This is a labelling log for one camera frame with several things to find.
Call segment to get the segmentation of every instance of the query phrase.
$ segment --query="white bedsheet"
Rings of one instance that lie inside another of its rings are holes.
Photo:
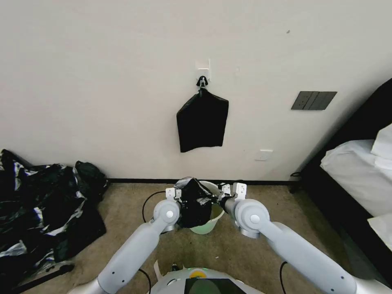
[[[392,250],[392,214],[383,214],[367,221],[385,245]]]
[[[327,151],[321,167],[376,217],[392,213],[392,161],[370,153],[373,142],[343,143]]]

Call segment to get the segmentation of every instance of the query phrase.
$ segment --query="black cable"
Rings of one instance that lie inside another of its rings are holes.
[[[286,291],[285,291],[285,286],[283,286],[282,270],[283,270],[283,267],[285,266],[286,263],[287,263],[287,261],[284,261],[284,262],[281,264],[281,267],[280,267],[280,269],[279,269],[279,280],[281,281],[281,286],[282,286],[283,294],[286,294]]]
[[[290,176],[295,177],[295,178],[299,178],[301,176],[301,172],[296,171],[295,173],[292,173]]]
[[[144,217],[144,206],[146,206],[147,201],[154,195],[159,194],[159,193],[166,193],[166,191],[159,191],[159,192],[155,192],[153,194],[151,194],[150,196],[148,196],[148,198],[144,201],[143,203],[143,207],[142,207],[142,217],[143,217],[143,221],[146,223],[146,218]]]
[[[144,275],[147,277],[148,286],[149,286],[148,294],[151,294],[151,280],[150,280],[150,277],[149,277],[148,273],[146,273],[146,272],[145,272],[144,270],[142,270],[142,269],[138,269],[138,271],[144,273]]]

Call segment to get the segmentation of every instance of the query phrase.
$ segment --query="trash bag on hook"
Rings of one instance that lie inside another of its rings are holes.
[[[222,146],[229,101],[200,88],[177,112],[180,151]]]

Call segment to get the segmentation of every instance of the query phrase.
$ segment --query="wall outlet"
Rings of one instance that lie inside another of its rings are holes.
[[[256,154],[255,160],[266,161],[271,158],[273,152],[273,150],[260,149]]]

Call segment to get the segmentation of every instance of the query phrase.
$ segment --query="power cord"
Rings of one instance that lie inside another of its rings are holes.
[[[146,273],[146,272],[145,272],[144,270],[142,270],[142,269],[138,269],[138,271],[142,272],[142,273],[147,277],[148,286],[149,286],[148,294],[151,294],[151,280],[150,280],[150,277],[149,277],[148,273]]]
[[[154,195],[159,194],[159,193],[166,193],[166,191],[159,191],[159,192],[155,192],[153,194],[151,194],[150,196],[148,196],[148,198],[144,201],[143,203],[143,207],[142,207],[142,217],[143,217],[143,221],[146,223],[146,218],[144,217],[144,207],[146,206],[147,201]]]
[[[280,269],[279,269],[279,280],[281,281],[281,286],[282,286],[283,294],[286,294],[286,290],[285,290],[285,286],[283,286],[282,270],[283,270],[283,267],[285,266],[286,263],[287,263],[287,261],[284,261],[284,262],[281,264],[281,267],[280,267]]]

